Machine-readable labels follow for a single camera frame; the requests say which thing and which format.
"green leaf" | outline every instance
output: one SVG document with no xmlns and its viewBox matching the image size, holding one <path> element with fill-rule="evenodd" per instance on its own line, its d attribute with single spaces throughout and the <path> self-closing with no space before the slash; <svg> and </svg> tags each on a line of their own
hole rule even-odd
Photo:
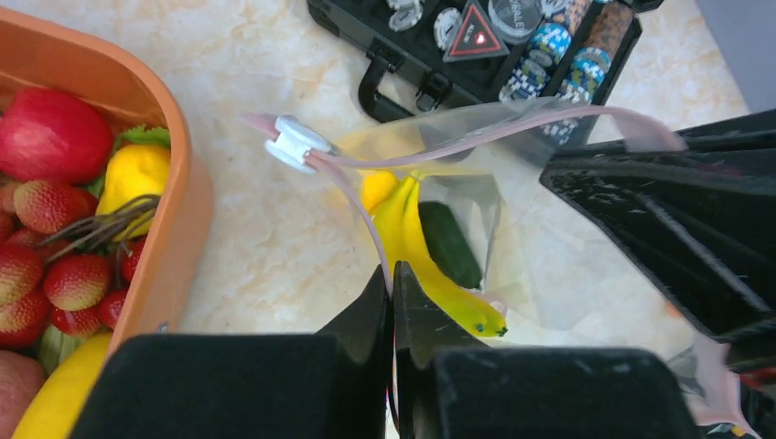
<svg viewBox="0 0 776 439">
<path fill-rule="evenodd" d="M 161 126 L 146 128 L 144 124 L 130 128 L 116 136 L 113 142 L 113 153 L 119 149 L 124 142 L 140 145 L 159 145 L 165 148 L 170 147 L 169 130 Z M 100 199 L 102 191 L 105 189 L 105 174 L 103 173 L 96 180 L 92 181 L 86 190 L 92 193 L 97 199 Z"/>
<path fill-rule="evenodd" d="M 115 151 L 118 149 L 122 142 L 141 145 L 159 145 L 169 148 L 169 131 L 167 128 L 162 128 L 161 126 L 146 128 L 145 125 L 137 125 L 135 128 L 131 128 L 116 136 L 116 143 L 113 145 L 113 150 Z"/>
</svg>

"case latch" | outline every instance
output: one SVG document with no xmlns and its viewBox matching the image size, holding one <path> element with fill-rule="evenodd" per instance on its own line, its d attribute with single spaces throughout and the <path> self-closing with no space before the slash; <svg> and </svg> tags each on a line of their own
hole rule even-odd
<svg viewBox="0 0 776 439">
<path fill-rule="evenodd" d="M 430 112 L 450 94 L 450 80 L 441 73 L 429 73 L 415 94 L 415 105 L 421 112 Z"/>
</svg>

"plastic bag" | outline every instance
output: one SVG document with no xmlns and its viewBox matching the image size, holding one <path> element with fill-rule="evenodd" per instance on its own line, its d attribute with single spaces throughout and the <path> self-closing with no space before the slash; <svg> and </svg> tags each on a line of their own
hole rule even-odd
<svg viewBox="0 0 776 439">
<path fill-rule="evenodd" d="M 749 426 L 740 409 L 738 375 L 725 368 L 727 345 L 720 345 L 701 334 L 693 346 L 670 359 L 667 364 L 679 380 L 687 406 L 702 426 L 730 425 L 734 434 L 760 436 Z"/>
<path fill-rule="evenodd" d="M 275 119 L 244 117 L 270 136 L 271 152 Z M 686 148 L 650 117 L 547 98 L 420 115 L 333 145 L 316 139 L 284 161 L 319 171 L 292 184 L 350 231 L 362 272 L 380 263 L 390 290 L 393 263 L 409 261 L 426 294 L 486 343 L 632 346 L 670 359 L 691 346 L 694 330 L 600 230 L 538 182 L 558 151 L 595 152 L 607 140 L 632 152 Z M 607 196 L 590 189 L 579 190 Z"/>
</svg>

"warning triangle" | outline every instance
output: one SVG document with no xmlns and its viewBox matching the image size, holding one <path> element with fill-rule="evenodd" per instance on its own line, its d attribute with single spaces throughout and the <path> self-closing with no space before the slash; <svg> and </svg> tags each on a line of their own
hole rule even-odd
<svg viewBox="0 0 776 439">
<path fill-rule="evenodd" d="M 479 1 L 469 0 L 463 8 L 462 16 L 461 25 L 445 54 L 445 62 L 509 54 L 504 42 L 490 26 L 490 20 Z"/>
</svg>

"cucumber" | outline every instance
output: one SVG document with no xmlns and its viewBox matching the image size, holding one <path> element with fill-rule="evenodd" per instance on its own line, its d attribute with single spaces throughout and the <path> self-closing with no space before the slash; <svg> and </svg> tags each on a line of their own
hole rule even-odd
<svg viewBox="0 0 776 439">
<path fill-rule="evenodd" d="M 482 270 L 453 211 L 439 201 L 422 201 L 417 207 L 428 254 L 439 271 L 460 287 L 480 288 Z"/>
</svg>

